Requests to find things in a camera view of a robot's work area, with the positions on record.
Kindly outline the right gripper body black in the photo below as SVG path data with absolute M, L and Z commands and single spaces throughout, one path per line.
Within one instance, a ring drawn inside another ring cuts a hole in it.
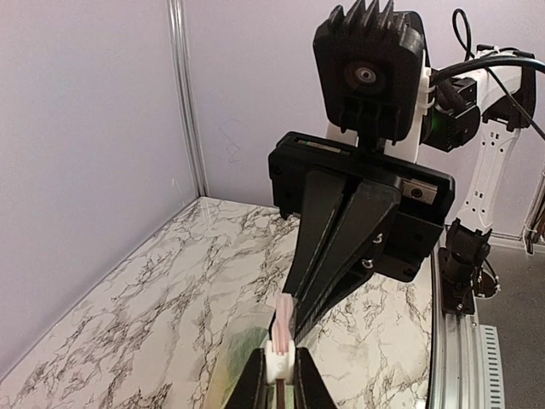
M 268 156 L 268 166 L 273 203 L 284 219 L 301 217 L 306 175 L 312 170 L 399 188 L 400 204 L 374 267 L 368 271 L 366 261 L 355 264 L 345 280 L 360 276 L 366 281 L 378 273 L 412 281 L 439 240 L 456 190 L 453 177 L 442 172 L 298 132 L 289 132 L 280 140 Z

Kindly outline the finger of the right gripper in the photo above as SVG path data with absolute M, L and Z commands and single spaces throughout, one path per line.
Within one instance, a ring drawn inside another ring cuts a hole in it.
M 307 173 L 293 262 L 283 293 L 304 298 L 343 200 L 346 177 L 322 170 Z
M 393 225 L 401 200 L 399 188 L 375 181 L 349 181 L 343 200 L 324 244 L 311 287 L 304 298 L 296 298 L 294 339 L 296 343 L 310 332 L 336 302 L 363 284 L 360 276 L 345 280 L 353 265 L 375 258 Z

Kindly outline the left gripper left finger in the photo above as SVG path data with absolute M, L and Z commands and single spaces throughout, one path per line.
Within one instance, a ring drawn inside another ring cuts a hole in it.
M 265 351 L 254 349 L 227 401 L 227 409 L 266 409 L 271 388 Z

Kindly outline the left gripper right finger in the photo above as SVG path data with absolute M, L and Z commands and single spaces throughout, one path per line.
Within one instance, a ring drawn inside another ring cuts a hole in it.
M 295 352 L 294 394 L 297 409 L 336 409 L 336 404 L 306 348 L 297 348 Z

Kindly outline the clear zip top bag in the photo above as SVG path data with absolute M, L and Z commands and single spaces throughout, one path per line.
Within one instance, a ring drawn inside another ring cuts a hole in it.
M 228 325 L 205 396 L 206 408 L 226 408 L 227 401 L 254 349 L 264 349 L 268 408 L 294 408 L 296 299 L 282 293 L 274 307 L 247 302 Z

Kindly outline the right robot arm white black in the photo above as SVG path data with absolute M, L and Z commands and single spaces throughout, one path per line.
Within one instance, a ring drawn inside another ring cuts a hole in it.
M 442 310 L 471 315 L 476 297 L 492 297 L 483 265 L 499 182 L 522 130 L 521 109 L 535 106 L 541 63 L 519 50 L 480 45 L 446 67 L 436 84 L 425 74 L 416 116 L 432 119 L 427 144 L 444 152 L 480 139 L 463 206 L 451 225 L 454 179 L 413 161 L 412 136 L 364 153 L 338 141 L 290 132 L 269 156 L 275 205 L 301 225 L 284 293 L 296 301 L 293 337 L 301 341 L 337 303 L 381 274 L 410 282 L 422 262 L 439 258 Z

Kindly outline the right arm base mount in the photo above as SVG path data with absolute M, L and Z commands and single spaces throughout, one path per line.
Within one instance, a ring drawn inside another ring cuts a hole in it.
M 487 260 L 475 267 L 445 247 L 439 248 L 438 257 L 444 314 L 474 315 L 476 299 L 493 298 L 501 290 L 499 276 Z

